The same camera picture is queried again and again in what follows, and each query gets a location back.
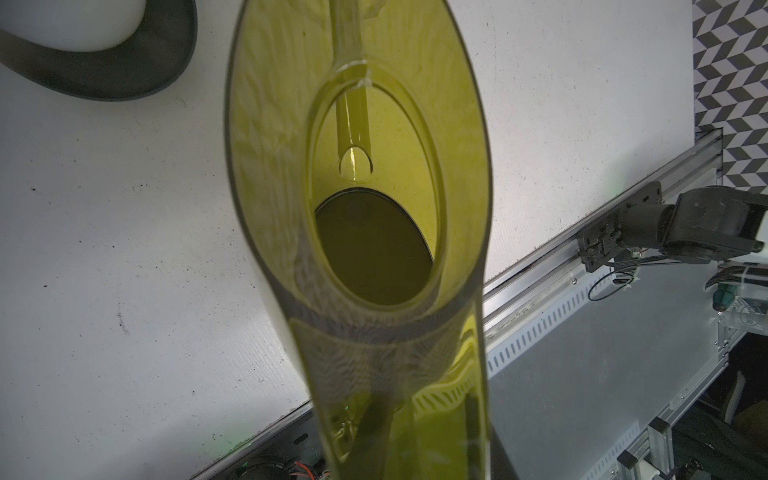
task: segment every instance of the geometric patterned wall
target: geometric patterned wall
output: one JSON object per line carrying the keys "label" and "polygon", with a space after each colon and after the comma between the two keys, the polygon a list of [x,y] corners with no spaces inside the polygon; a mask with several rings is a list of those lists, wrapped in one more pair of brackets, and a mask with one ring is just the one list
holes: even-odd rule
{"label": "geometric patterned wall", "polygon": [[723,128],[723,185],[768,185],[766,0],[694,1],[696,126]]}

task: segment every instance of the black cable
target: black cable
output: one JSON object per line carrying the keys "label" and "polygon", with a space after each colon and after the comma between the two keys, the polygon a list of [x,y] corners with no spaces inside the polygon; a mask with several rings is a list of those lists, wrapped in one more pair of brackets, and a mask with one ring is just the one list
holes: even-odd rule
{"label": "black cable", "polygon": [[731,283],[749,283],[751,285],[759,285],[759,286],[768,286],[768,280],[757,280],[752,278],[744,278],[742,279],[741,276],[735,276],[735,275],[728,275],[728,276],[719,276],[716,280],[710,280],[705,285],[704,288],[709,288],[712,285],[722,283],[722,282],[731,282]]}
{"label": "black cable", "polygon": [[744,273],[744,270],[746,269],[749,269],[749,271],[747,272],[748,275],[768,277],[768,269],[766,268],[757,268],[754,266],[744,266],[744,265],[728,266],[726,268],[723,268],[721,271],[715,273],[707,281],[707,283],[704,284],[704,288],[709,288],[712,285],[723,282],[723,281],[733,281],[733,280],[724,280],[724,279],[729,279],[736,275],[741,275],[742,273]]}
{"label": "black cable", "polygon": [[632,266],[626,266],[626,267],[624,267],[624,268],[620,268],[620,269],[617,269],[617,270],[613,270],[613,271],[611,271],[611,272],[608,272],[608,273],[606,273],[605,275],[601,276],[601,277],[600,277],[600,279],[599,279],[597,282],[595,282],[595,283],[594,283],[594,285],[592,285],[592,287],[590,287],[589,291],[587,291],[587,298],[588,298],[590,301],[592,301],[592,302],[599,302],[600,300],[605,300],[605,299],[607,299],[609,296],[613,295],[614,293],[618,292],[619,290],[623,290],[623,289],[624,289],[624,288],[625,288],[627,285],[630,285],[630,284],[632,284],[632,282],[634,282],[634,279],[635,279],[635,277],[634,277],[634,276],[632,276],[632,279],[631,279],[631,280],[629,280],[628,282],[626,282],[624,285],[622,285],[622,286],[619,286],[618,288],[614,289],[614,290],[613,290],[613,291],[611,291],[611,292],[610,292],[608,295],[603,295],[603,296],[601,296],[600,298],[592,298],[592,292],[594,291],[595,287],[597,287],[597,286],[600,284],[600,282],[602,282],[603,280],[607,279],[609,276],[611,276],[611,275],[613,275],[613,274],[615,274],[615,273],[624,273],[624,274],[626,274],[626,272],[627,272],[628,270],[631,270],[631,269],[633,269],[633,268],[636,268],[637,266],[654,266],[654,265],[677,265],[677,264],[679,264],[679,263],[682,263],[682,262],[641,263],[640,265],[632,265]]}
{"label": "black cable", "polygon": [[666,260],[668,258],[669,257],[667,255],[653,255],[652,257],[638,258],[636,260],[625,260],[623,262],[605,262],[603,265],[622,270],[627,266],[640,266],[647,263]]}

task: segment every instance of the red wire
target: red wire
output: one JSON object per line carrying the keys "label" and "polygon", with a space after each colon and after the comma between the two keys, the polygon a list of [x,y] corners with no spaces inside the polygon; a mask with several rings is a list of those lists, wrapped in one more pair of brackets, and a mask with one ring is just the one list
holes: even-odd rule
{"label": "red wire", "polygon": [[296,464],[297,464],[299,467],[301,467],[301,468],[305,469],[305,470],[306,470],[306,472],[310,474],[310,480],[315,480],[315,475],[312,475],[312,470],[310,470],[310,467],[308,467],[308,466],[304,465],[302,462],[296,462]]}

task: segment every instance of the yellow-green pitcher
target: yellow-green pitcher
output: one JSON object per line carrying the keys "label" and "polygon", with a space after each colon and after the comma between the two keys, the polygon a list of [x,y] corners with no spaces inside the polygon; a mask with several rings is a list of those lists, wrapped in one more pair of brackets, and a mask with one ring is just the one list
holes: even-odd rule
{"label": "yellow-green pitcher", "polygon": [[485,478],[491,164],[443,0],[249,0],[230,182],[334,478]]}

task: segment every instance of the white table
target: white table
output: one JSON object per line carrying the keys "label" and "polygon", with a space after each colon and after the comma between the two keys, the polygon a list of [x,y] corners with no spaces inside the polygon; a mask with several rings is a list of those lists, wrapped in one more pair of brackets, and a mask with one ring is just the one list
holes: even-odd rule
{"label": "white table", "polygon": [[[451,2],[494,167],[487,277],[693,144],[687,0]],[[223,157],[238,0],[166,90],[97,103],[0,66],[0,476],[189,478],[307,398]]]}

